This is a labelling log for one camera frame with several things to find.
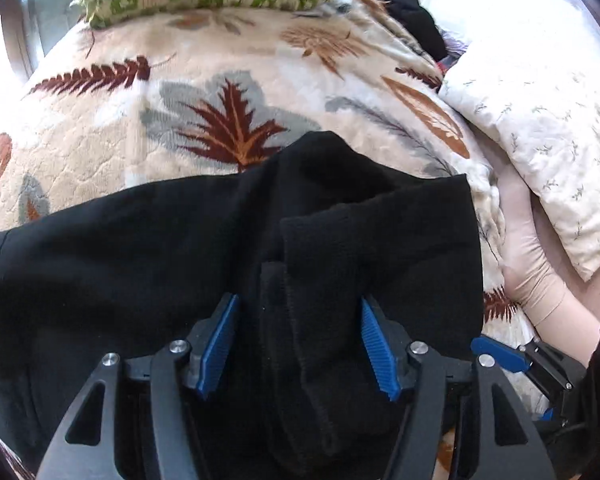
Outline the leaf-patterned beige blanket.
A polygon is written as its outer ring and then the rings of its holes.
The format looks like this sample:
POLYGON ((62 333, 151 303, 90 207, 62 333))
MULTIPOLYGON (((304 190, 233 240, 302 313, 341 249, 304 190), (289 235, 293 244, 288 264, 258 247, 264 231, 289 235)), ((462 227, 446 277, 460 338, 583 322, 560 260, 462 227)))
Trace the leaf-patterned beige blanket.
MULTIPOLYGON (((76 29, 0 135, 0 233, 146 184, 242 174, 308 133, 331 132, 402 174, 466 179, 481 249, 477 337, 512 341, 494 171, 431 89, 436 73, 362 0, 336 0, 317 18, 159 14, 100 32, 94 44, 76 29)), ((478 358, 469 349, 459 360, 478 358)))

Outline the red patterned bag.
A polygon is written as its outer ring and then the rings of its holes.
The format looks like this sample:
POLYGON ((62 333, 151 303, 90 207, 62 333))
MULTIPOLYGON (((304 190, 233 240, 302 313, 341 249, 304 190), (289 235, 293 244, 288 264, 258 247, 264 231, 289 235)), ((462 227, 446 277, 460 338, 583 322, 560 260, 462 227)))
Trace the red patterned bag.
POLYGON ((439 29, 439 32, 444 42, 446 55, 438 61, 438 66, 442 73, 445 74, 466 53, 468 44, 465 39, 456 32, 450 32, 449 30, 442 28, 439 29))

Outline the black pants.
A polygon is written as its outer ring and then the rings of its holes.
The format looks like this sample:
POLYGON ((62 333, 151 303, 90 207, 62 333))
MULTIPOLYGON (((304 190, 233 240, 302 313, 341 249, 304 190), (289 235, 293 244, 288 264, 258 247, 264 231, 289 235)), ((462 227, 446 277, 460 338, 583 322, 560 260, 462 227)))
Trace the black pants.
POLYGON ((239 298, 197 414, 215 479, 365 479, 403 408, 378 389, 364 297, 470 357, 480 240, 463 176, 422 180, 311 132, 242 174, 146 184, 0 233, 0 438, 40 466, 109 351, 146 356, 239 298))

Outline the white floral pillow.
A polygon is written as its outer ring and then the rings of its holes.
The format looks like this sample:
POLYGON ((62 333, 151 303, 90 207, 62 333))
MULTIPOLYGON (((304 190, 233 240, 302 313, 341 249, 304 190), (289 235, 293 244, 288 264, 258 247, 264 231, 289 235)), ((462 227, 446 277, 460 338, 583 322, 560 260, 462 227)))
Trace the white floral pillow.
POLYGON ((474 44, 440 94, 507 155, 589 281, 600 268, 600 116, 580 81, 529 53, 474 44))

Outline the black garment by wall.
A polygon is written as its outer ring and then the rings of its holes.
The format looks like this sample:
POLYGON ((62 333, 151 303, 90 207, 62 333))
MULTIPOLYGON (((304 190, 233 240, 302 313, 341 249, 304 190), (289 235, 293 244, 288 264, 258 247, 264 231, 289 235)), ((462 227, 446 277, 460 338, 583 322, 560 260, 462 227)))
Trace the black garment by wall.
POLYGON ((382 0, 389 15, 398 21, 436 61, 448 55, 434 18, 419 0, 382 0))

